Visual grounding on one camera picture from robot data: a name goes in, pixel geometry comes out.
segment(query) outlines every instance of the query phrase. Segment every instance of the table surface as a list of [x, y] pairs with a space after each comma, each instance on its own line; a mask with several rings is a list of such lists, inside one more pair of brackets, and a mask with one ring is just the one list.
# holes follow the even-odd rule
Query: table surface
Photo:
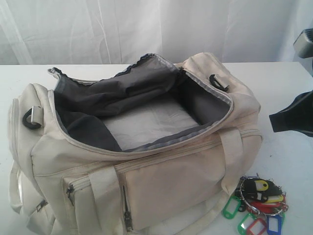
[[[259, 173], [274, 179], [287, 192], [290, 208], [282, 229], [283, 235], [310, 234], [313, 231], [313, 139], [295, 132], [273, 133], [269, 114], [289, 106], [300, 93], [313, 89], [313, 78], [298, 62], [226, 63], [230, 72], [254, 92], [262, 105], [259, 128], [264, 141], [247, 175]], [[64, 73], [84, 80], [109, 78], [127, 65], [59, 65]], [[15, 214], [8, 201], [9, 172], [12, 157], [6, 136], [7, 112], [12, 99], [19, 96], [28, 83], [40, 83], [53, 89], [56, 79], [47, 74], [50, 65], [0, 66], [0, 234], [33, 235]], [[236, 235], [237, 225], [245, 213], [227, 220], [221, 215], [201, 235]]]

